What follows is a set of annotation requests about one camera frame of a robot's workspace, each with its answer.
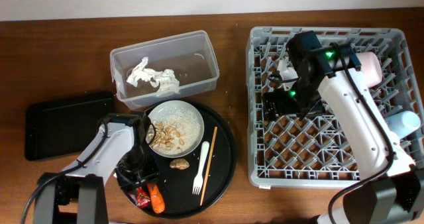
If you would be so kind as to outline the white tissue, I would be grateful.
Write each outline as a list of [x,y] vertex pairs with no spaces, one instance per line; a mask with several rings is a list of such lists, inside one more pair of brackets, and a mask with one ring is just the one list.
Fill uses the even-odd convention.
[[168,91],[179,88],[180,81],[176,79],[173,70],[165,69],[156,76],[156,81],[159,83],[158,91]]
[[148,57],[144,57],[141,62],[136,65],[127,77],[127,83],[134,87],[138,86],[138,81],[149,82],[152,87],[158,87],[157,79],[162,75],[162,72],[146,68],[148,65]]

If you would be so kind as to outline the red snack wrapper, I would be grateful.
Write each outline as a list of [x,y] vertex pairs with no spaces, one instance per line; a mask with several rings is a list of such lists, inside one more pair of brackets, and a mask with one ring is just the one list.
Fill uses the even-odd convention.
[[143,190],[142,187],[138,187],[136,189],[136,205],[139,208],[145,208],[150,205],[150,197],[149,195]]

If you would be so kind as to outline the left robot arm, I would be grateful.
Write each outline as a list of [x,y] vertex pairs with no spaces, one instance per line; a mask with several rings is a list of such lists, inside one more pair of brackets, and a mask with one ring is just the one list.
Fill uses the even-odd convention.
[[44,173],[27,202],[34,223],[108,223],[105,184],[117,175],[126,192],[155,182],[159,170],[145,112],[110,113],[87,148],[59,173]]

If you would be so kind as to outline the white cup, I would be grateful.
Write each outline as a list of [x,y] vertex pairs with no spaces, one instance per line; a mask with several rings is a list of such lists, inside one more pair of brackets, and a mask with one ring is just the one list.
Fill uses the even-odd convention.
[[400,139],[415,132],[421,126],[419,116],[412,111],[402,111],[385,118],[389,129]]

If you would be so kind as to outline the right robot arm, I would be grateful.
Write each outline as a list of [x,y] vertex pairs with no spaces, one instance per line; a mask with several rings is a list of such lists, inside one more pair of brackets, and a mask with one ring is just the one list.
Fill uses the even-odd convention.
[[305,117],[324,100],[335,114],[353,151],[360,181],[341,190],[343,204],[332,205],[316,223],[403,223],[423,212],[423,171],[400,146],[370,95],[382,81],[375,54],[357,55],[347,44],[288,44],[297,73],[291,89],[263,95],[269,121],[295,114]]

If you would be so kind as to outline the pink bowl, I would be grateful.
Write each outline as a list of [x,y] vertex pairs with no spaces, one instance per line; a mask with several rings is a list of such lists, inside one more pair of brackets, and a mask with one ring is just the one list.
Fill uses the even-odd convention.
[[373,52],[361,52],[356,54],[361,63],[361,71],[367,87],[378,85],[383,78],[380,61]]

